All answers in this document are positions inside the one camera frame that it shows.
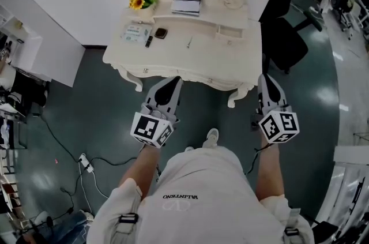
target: dark floor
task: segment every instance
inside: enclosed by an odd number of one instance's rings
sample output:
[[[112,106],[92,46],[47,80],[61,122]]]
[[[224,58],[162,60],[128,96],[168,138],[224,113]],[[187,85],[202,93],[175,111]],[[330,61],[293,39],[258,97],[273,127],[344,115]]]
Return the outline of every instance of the dark floor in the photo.
[[[303,8],[314,0],[294,0]],[[287,15],[292,25],[301,22],[301,13],[291,9]],[[287,99],[298,114],[300,134],[280,146],[285,193],[294,207],[315,216],[322,204],[333,169],[333,151],[338,137],[338,87],[332,49],[327,34],[309,26],[300,35],[309,47],[308,54],[291,69],[290,75],[271,69],[270,74],[284,88]],[[148,89],[159,78],[144,80],[143,93],[123,80],[111,66],[102,62],[103,51],[86,50],[73,89],[57,82],[51,84],[44,116],[60,141],[75,157],[101,156],[121,162],[136,156],[140,149],[130,135],[131,122],[145,99]],[[218,127],[220,145],[234,151],[247,170],[259,145],[258,133],[250,131],[250,115],[256,109],[257,90],[227,107],[230,92],[217,91],[207,85],[185,82],[178,118],[181,123],[162,151],[160,168],[188,145],[202,144],[208,130]],[[70,207],[70,198],[59,188],[73,191],[79,175],[78,165],[61,149],[45,124],[28,118],[28,150],[18,160],[20,195],[26,215],[47,210],[52,216]],[[105,194],[117,186],[128,166],[113,167],[95,160],[97,183]],[[250,174],[255,186],[257,172]],[[93,213],[105,201],[96,190],[93,176],[83,175],[87,198]],[[80,183],[73,197],[75,209],[88,210]]]

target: chair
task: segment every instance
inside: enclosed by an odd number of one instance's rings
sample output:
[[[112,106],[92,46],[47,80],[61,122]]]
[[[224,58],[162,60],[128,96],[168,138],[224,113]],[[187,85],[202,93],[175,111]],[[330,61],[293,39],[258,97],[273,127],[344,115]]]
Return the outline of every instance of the chair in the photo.
[[[295,27],[292,27],[281,16],[289,11],[291,0],[269,0],[262,16],[261,23],[262,48],[265,54],[263,73],[267,73],[269,62],[272,60],[276,66],[289,73],[289,68],[298,63],[308,52],[304,40],[298,31],[312,24],[319,31],[320,23],[309,11],[304,11],[306,19]]]
[[[352,1],[352,8],[348,9],[346,12],[343,9],[339,9],[339,23],[342,25],[341,30],[343,32],[347,31],[347,38],[351,40],[352,38],[352,29],[360,32],[360,29],[363,28],[363,24],[360,22],[360,12],[362,8],[355,1]]]

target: yellow flower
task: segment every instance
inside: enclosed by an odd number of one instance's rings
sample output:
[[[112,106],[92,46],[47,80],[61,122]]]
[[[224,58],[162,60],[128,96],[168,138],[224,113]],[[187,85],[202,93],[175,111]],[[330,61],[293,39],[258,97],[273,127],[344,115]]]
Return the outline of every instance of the yellow flower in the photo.
[[[145,3],[144,0],[131,0],[129,6],[134,10],[138,10],[142,8],[144,3]]]

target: carved table leg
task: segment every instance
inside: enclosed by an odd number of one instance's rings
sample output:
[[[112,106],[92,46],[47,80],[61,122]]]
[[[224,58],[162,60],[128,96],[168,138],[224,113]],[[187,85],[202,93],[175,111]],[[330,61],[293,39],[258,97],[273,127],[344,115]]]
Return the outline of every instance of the carved table leg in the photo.
[[[142,91],[142,81],[130,74],[125,68],[123,68],[120,65],[111,65],[114,69],[118,70],[119,74],[122,76],[123,79],[127,80],[128,82],[132,82],[136,84],[136,91],[141,92]]]
[[[235,100],[239,100],[244,98],[248,91],[251,90],[254,86],[248,83],[242,83],[241,86],[232,93],[228,98],[228,107],[234,108],[235,107]]]

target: vanity table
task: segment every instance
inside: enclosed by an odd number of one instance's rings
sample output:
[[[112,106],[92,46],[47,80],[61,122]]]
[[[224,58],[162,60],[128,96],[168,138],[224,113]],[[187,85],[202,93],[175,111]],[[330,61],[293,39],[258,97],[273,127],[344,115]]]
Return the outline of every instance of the vanity table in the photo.
[[[248,19],[247,0],[202,0],[200,15],[171,13],[172,0],[159,0],[152,17],[124,9],[103,61],[142,91],[140,78],[181,76],[215,89],[231,91],[228,106],[244,98],[262,73],[260,23]],[[153,38],[149,48],[122,39],[125,25],[146,23],[165,28],[165,39]]]

